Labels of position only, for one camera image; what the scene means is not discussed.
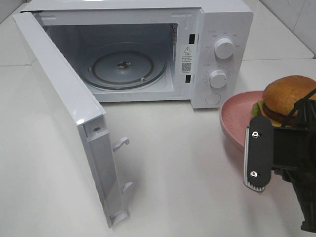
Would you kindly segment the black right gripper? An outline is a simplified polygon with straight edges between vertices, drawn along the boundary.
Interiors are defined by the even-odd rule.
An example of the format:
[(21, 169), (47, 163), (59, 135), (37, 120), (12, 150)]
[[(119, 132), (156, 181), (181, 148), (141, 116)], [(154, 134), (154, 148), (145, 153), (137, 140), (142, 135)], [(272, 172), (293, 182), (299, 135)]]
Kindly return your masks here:
[(294, 124), (286, 118), (274, 129), (273, 163), (284, 181), (292, 183), (304, 221), (301, 230), (316, 231), (316, 101), (299, 100)]

